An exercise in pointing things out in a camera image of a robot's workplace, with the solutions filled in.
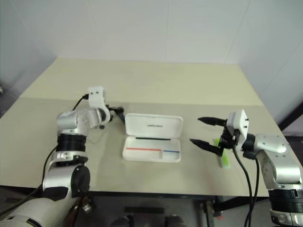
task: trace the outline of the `beige tabletop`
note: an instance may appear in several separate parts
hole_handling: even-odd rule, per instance
[[[127,79],[122,76],[123,70],[117,69],[120,65]],[[157,75],[161,70],[167,73],[162,73],[162,77],[169,78],[163,79],[167,87],[151,84],[151,79],[147,79],[146,84],[137,83],[144,71],[149,75],[151,70]],[[120,72],[119,80],[116,77],[109,79],[109,75],[116,75],[114,72]],[[250,118],[251,133],[282,135],[237,65],[58,59],[0,119],[0,185],[37,187],[40,184],[44,160],[56,145],[56,116],[70,110],[78,97],[86,92],[86,87],[104,85],[103,81],[108,103],[122,105],[126,113],[183,117],[182,159],[172,164],[123,160],[127,134],[124,124],[115,117],[105,130],[93,129],[87,138],[92,191],[247,196],[244,173],[231,151],[228,151],[231,168],[223,169],[216,155],[189,141],[194,138],[212,142],[222,133],[222,127],[205,125],[197,118],[227,118],[230,112],[244,109]],[[209,85],[207,81],[218,86]],[[224,89],[229,84],[233,89]],[[242,94],[237,94],[237,87]],[[167,95],[167,90],[174,96]],[[85,101],[79,108],[86,106]],[[254,187],[255,164],[242,158],[241,154],[240,157]],[[268,196],[262,177],[258,196]]]

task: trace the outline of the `red line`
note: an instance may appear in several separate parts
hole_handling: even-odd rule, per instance
[[[126,150],[155,150],[155,151],[162,151],[161,149],[152,149],[152,148],[126,148]]]

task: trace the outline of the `white wall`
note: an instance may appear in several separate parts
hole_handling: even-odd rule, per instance
[[[302,0],[0,1],[1,82],[17,96],[61,56],[239,63],[277,121],[303,99]]]

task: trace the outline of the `case lid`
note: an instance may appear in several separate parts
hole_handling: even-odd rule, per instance
[[[183,118],[179,116],[128,113],[125,116],[126,133],[135,137],[171,139],[182,131]]]

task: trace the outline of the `white case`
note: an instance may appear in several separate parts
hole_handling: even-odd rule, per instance
[[[183,119],[178,116],[136,114],[125,116],[123,158],[131,161],[179,162]]]

